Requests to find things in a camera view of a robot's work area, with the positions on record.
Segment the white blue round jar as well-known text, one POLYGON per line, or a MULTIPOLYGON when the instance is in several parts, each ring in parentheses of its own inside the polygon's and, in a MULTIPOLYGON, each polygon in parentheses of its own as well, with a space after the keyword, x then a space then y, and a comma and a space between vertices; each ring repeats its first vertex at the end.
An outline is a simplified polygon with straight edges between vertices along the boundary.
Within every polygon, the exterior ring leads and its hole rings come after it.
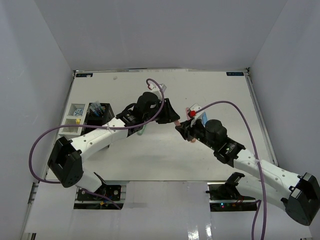
POLYGON ((81 117, 83 115, 84 109, 83 108, 78 108, 73 112, 73 116, 75 117, 81 117))

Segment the orange cap highlighter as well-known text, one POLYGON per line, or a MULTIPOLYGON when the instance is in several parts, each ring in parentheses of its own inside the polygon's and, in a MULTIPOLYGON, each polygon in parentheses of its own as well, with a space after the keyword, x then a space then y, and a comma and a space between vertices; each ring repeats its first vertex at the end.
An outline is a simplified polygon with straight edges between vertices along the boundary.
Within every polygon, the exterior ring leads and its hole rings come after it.
POLYGON ((175 126, 180 126, 181 125, 179 120, 174 121, 174 124, 175 124, 175 126))

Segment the blue ink pen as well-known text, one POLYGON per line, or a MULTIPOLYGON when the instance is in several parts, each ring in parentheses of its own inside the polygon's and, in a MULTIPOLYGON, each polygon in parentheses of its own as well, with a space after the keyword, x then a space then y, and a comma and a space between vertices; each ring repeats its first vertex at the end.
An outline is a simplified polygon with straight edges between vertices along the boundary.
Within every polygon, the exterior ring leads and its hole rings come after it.
POLYGON ((101 106, 100 104, 96 103, 95 104, 95 108, 96 108, 96 111, 97 111, 97 114, 100 116, 100 110, 99 110, 99 107, 101 106))

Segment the purple ink pen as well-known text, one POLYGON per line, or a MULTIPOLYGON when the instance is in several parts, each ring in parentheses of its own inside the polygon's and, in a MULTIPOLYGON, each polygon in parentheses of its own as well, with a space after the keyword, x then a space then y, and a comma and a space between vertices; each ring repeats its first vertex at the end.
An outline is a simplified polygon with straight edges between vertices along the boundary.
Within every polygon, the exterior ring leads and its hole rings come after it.
POLYGON ((92 103, 92 111, 97 115, 100 116, 100 108, 96 102, 92 103))

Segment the black ink pen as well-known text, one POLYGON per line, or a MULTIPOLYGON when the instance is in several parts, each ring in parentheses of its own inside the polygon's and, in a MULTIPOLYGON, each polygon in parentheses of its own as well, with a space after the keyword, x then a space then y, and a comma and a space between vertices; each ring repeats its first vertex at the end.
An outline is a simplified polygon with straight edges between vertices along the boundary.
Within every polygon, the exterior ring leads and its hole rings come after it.
POLYGON ((92 104, 89 105, 89 110, 90 110, 94 115, 97 116, 98 113, 97 113, 95 107, 94 107, 92 104))

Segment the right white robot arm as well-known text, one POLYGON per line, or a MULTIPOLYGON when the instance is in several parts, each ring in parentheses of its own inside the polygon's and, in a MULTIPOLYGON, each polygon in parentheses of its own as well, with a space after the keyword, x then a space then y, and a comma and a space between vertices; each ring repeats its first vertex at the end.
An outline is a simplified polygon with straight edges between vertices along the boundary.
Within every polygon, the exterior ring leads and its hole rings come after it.
POLYGON ((236 169, 224 184, 226 195, 233 200, 240 196, 261 199, 285 211, 297 223, 310 226, 320 210, 317 178, 258 159, 257 154, 228 137, 221 121, 210 119, 203 123, 204 112, 204 108, 194 104, 188 111, 189 119, 175 129, 184 140, 199 141, 213 151, 218 161, 236 169))

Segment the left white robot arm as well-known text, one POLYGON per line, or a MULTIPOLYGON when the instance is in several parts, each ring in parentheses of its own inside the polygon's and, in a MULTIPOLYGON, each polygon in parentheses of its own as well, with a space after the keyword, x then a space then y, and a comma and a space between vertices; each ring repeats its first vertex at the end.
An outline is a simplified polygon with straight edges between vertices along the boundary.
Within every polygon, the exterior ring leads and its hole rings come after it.
POLYGON ((70 140, 64 136, 56 140, 47 165, 64 188, 83 188, 99 200, 105 196, 105 182, 97 173, 85 170, 83 162, 110 144, 140 131, 147 121, 169 124, 179 119, 168 98, 161 100, 155 93, 144 92, 136 103, 128 105, 100 128, 70 140))

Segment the pink correction tape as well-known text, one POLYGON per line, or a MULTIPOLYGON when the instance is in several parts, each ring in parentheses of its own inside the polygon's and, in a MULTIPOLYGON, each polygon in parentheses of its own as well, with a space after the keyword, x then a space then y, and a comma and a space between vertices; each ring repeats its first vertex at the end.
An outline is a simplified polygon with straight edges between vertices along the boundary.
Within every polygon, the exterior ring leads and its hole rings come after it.
POLYGON ((189 108, 188 108, 188 107, 185 108, 185 114, 186 114, 186 119, 187 119, 187 120, 190 120, 189 108))

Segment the blue correction tape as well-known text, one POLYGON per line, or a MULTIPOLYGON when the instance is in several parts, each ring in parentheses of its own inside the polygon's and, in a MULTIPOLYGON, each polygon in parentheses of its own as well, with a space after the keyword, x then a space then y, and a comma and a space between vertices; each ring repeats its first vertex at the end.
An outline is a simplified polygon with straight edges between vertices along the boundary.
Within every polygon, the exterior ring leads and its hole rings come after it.
POLYGON ((208 121, 207 114, 204 112, 201 116, 201 122, 205 126, 208 121))

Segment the green correction tape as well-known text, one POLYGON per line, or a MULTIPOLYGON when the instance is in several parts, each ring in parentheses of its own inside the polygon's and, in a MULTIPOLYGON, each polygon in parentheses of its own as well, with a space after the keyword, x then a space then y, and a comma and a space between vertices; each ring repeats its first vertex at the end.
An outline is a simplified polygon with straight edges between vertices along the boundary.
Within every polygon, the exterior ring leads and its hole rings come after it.
POLYGON ((138 134, 139 136, 141 136, 141 135, 144 133, 146 127, 147 127, 147 126, 144 125, 144 126, 142 127, 142 129, 137 132, 137 134, 138 134))

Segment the black slotted organizer box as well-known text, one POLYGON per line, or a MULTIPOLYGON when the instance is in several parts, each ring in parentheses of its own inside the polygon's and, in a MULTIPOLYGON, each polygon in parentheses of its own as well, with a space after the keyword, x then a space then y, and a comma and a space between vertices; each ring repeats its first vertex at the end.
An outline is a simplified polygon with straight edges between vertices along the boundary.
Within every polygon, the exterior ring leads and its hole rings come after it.
POLYGON ((87 108, 87 112, 85 115, 85 119, 84 119, 84 125, 88 125, 88 126, 102 126, 105 125, 106 123, 108 123, 112 118, 115 117, 115 114, 113 112, 113 109, 111 107, 110 103, 100 103, 99 101, 96 101, 97 104, 100 104, 101 106, 104 107, 104 114, 103 116, 97 116, 94 115, 90 109, 89 106, 87 108))

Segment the dark blue table label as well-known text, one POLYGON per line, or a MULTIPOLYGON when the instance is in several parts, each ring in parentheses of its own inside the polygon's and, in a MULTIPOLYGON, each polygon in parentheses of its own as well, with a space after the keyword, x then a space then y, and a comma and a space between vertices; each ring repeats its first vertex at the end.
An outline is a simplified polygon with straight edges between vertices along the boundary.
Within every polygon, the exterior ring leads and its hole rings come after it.
POLYGON ((244 73, 239 71, 227 71, 226 75, 230 77, 237 77, 237 76, 240 77, 240 76, 244 76, 244 73))

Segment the white compartment tray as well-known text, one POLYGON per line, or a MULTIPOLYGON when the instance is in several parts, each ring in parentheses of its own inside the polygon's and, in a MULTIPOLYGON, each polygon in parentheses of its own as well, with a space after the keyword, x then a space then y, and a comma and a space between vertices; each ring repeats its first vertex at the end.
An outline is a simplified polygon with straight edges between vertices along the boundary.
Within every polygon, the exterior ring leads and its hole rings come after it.
POLYGON ((74 138, 81 135, 82 127, 79 125, 84 124, 88 104, 84 103, 68 103, 62 118, 61 125, 68 125, 62 127, 58 134, 64 136, 67 139, 74 138), (82 116, 73 116, 76 109, 83 109, 82 116), (76 119, 80 119, 80 124, 76 124, 76 119))

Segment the left dark table label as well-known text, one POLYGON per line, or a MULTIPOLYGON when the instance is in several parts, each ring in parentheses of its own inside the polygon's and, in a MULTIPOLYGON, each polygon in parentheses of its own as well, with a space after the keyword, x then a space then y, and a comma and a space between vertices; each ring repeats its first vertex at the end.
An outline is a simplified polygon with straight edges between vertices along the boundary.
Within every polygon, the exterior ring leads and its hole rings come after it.
POLYGON ((93 76, 93 73, 76 73, 76 78, 91 78, 93 76))

